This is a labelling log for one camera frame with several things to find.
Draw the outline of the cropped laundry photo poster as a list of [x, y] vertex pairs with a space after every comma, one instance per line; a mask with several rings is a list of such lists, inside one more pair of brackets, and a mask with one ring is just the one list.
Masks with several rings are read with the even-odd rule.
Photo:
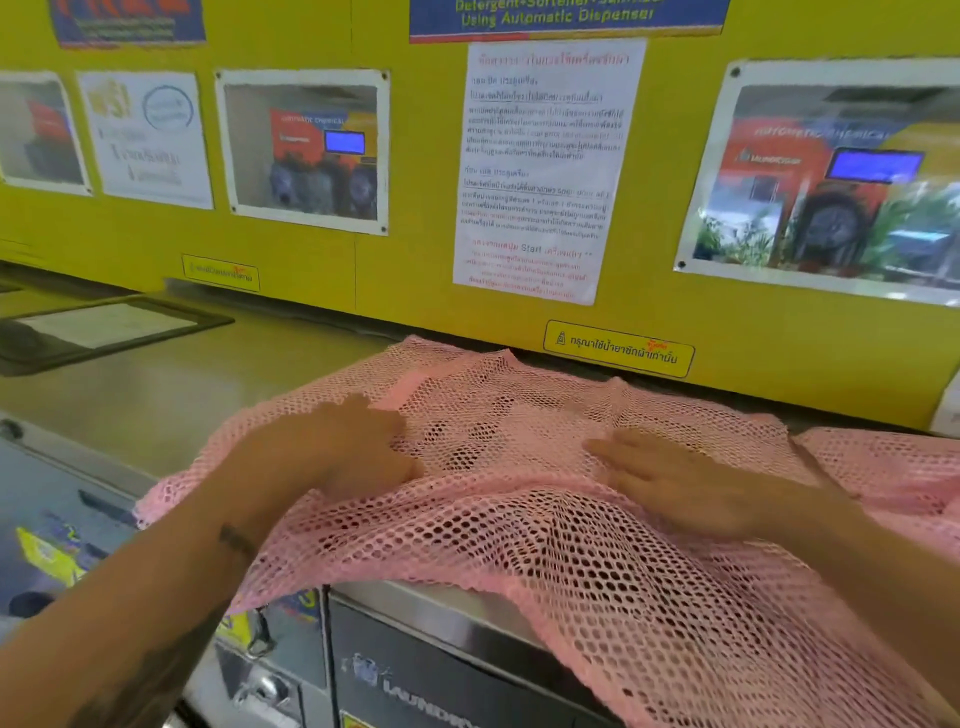
[[58, 74], [0, 70], [0, 181], [92, 196], [78, 129]]

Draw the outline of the wide blue banner sign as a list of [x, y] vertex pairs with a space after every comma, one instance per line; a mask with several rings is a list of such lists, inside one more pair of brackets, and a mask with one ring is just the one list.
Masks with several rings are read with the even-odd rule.
[[411, 43], [715, 34], [731, 0], [410, 0]]

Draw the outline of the white poster with blue circle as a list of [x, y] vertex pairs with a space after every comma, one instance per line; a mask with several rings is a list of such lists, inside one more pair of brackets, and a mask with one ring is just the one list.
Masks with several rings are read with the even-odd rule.
[[100, 176], [110, 197], [214, 208], [196, 74], [76, 74]]

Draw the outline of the yellow machine label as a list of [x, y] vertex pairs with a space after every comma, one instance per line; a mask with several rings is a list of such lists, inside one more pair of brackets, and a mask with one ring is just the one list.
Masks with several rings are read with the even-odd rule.
[[46, 577], [69, 588], [86, 575], [87, 571], [69, 553], [23, 527], [18, 526], [15, 533], [27, 563]]

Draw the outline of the pink mesh garment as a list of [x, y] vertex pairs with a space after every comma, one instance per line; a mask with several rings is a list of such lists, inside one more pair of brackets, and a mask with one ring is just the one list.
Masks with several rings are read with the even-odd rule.
[[960, 440], [815, 427], [529, 366], [417, 336], [240, 410], [135, 506], [147, 528], [250, 431], [361, 393], [406, 419], [424, 476], [385, 496], [306, 495], [234, 597], [396, 579], [510, 601], [630, 728], [937, 728], [909, 668], [772, 545], [674, 535], [601, 484], [582, 443], [642, 429], [750, 472], [847, 491], [960, 563]]

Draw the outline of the white text notice sheet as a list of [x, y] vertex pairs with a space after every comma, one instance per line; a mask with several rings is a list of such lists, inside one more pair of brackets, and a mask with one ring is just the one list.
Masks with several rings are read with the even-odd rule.
[[594, 304], [647, 46], [469, 45], [455, 285]]

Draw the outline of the person's right forearm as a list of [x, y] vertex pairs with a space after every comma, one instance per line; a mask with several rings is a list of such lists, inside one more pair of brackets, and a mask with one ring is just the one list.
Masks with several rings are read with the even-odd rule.
[[960, 713], [960, 564], [836, 491], [798, 485], [778, 542]]

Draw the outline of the person's right hand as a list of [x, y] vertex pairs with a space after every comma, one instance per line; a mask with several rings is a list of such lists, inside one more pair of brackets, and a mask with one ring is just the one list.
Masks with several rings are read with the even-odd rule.
[[724, 465], [674, 444], [690, 451], [690, 474], [654, 496], [624, 497], [677, 528], [711, 538], [776, 543], [795, 517], [809, 515], [825, 495], [822, 489]]

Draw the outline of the large yellow warning sticker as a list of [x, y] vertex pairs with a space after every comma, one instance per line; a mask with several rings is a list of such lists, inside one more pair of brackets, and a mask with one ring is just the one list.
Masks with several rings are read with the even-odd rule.
[[555, 356], [619, 370], [684, 380], [695, 347], [567, 321], [547, 321], [542, 349]]

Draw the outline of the large laundry photo poster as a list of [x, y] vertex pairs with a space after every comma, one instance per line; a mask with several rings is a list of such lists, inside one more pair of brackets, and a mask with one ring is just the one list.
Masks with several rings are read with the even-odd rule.
[[674, 270], [960, 310], [960, 57], [732, 62]]

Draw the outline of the white paper sheet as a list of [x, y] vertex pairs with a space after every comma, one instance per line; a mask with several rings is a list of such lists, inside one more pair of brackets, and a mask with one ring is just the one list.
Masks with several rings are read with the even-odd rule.
[[928, 431], [952, 439], [960, 439], [960, 367], [942, 391]]

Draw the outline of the dark steel washing machine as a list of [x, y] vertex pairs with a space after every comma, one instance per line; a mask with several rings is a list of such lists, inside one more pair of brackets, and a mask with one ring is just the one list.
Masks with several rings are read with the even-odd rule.
[[490, 593], [345, 583], [327, 634], [342, 728], [626, 728]]

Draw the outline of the person's left forearm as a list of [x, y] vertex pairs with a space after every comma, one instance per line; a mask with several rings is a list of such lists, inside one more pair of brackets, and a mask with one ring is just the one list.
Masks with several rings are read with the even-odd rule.
[[163, 728], [272, 524], [203, 482], [0, 642], [0, 728]]

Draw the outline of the blue and red banner sign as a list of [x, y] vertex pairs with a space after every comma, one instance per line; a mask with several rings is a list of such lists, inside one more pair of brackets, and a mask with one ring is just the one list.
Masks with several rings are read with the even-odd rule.
[[63, 48], [207, 42], [202, 0], [47, 0]]

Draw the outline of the small laundry photo poster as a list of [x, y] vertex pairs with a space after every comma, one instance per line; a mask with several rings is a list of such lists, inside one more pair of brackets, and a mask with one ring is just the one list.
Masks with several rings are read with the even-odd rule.
[[371, 68], [217, 70], [231, 213], [387, 236], [391, 81]]

